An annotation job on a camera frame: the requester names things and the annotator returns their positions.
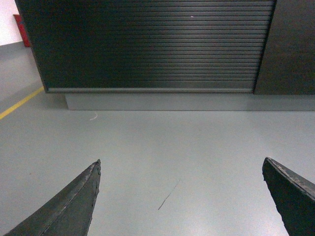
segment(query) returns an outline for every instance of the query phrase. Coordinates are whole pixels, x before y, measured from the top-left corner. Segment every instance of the gray floor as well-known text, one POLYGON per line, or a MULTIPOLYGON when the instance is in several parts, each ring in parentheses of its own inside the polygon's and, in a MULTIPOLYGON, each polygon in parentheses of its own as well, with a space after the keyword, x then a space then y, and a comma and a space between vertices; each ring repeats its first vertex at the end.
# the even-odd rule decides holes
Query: gray floor
MULTIPOLYGON (((2 110, 40 86, 37 77, 19 87, 37 76, 23 60, 1 73, 2 88, 18 81, 4 82, 16 91, 2 110)), ((42 92, 0 120, 0 235, 100 158, 89 236, 287 236, 262 163, 272 157, 315 182, 314 138, 314 112, 95 113, 42 92)))

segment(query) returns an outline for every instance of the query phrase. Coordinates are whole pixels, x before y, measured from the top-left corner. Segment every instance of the red object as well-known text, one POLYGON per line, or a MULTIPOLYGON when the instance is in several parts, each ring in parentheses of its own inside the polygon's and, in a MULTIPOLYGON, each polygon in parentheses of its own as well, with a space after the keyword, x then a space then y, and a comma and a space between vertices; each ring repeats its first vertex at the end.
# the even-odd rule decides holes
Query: red object
POLYGON ((15 18, 15 21, 16 21, 17 25, 18 25, 20 34, 21 34, 23 42, 24 42, 24 46, 25 47, 29 47, 30 46, 30 42, 29 42, 28 36, 26 35, 26 31, 25 31, 25 28, 24 28, 22 17, 20 15, 13 15, 13 16, 15 18))

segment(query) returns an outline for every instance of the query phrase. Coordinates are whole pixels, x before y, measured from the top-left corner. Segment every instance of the floor marking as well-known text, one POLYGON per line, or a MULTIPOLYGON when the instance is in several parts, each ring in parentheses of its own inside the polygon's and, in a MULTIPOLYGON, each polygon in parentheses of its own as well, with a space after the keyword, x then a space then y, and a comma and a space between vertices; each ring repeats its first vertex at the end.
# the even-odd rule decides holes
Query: floor marking
POLYGON ((39 88, 38 90, 36 90, 35 92, 32 92, 30 95, 28 95, 27 97, 23 98, 21 101, 17 102, 16 104, 14 104, 12 107, 10 107, 9 109, 5 110, 4 112, 2 112, 0 114, 0 119, 6 117, 8 114, 10 114, 11 112, 13 112, 15 109, 19 108, 20 106, 22 106, 24 103, 26 103, 27 101, 29 101, 31 98, 35 97, 36 95, 38 95, 40 92, 44 91, 44 87, 39 88))

